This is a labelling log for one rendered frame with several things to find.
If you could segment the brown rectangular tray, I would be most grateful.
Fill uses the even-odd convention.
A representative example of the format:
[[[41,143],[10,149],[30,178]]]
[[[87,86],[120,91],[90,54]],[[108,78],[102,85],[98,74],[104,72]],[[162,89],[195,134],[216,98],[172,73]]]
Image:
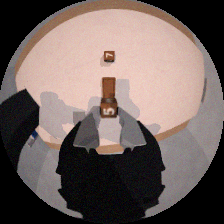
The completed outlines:
[[[115,98],[116,77],[102,77],[102,97]]]

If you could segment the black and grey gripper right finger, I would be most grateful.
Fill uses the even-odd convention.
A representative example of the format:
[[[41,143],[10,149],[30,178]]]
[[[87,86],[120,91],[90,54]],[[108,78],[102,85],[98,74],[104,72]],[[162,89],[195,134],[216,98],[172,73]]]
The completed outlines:
[[[130,147],[132,153],[142,153],[153,158],[160,167],[161,172],[165,170],[162,161],[159,144],[152,133],[138,120],[128,114],[121,107],[117,107],[120,132],[120,146]]]

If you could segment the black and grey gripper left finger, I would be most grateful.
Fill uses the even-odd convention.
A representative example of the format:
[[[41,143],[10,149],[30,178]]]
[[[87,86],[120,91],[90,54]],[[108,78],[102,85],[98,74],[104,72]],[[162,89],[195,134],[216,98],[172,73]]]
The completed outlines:
[[[60,151],[56,173],[61,175],[61,171],[68,160],[80,155],[89,154],[89,149],[96,150],[100,145],[100,138],[97,126],[101,107],[97,107],[82,121],[79,121],[63,140]]]

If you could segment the brown cube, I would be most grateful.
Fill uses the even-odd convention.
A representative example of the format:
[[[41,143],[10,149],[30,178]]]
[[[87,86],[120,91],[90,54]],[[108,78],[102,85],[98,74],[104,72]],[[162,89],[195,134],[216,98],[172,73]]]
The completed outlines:
[[[102,98],[100,102],[101,118],[117,118],[116,98]]]
[[[105,62],[114,62],[114,60],[115,60],[115,51],[104,51]]]

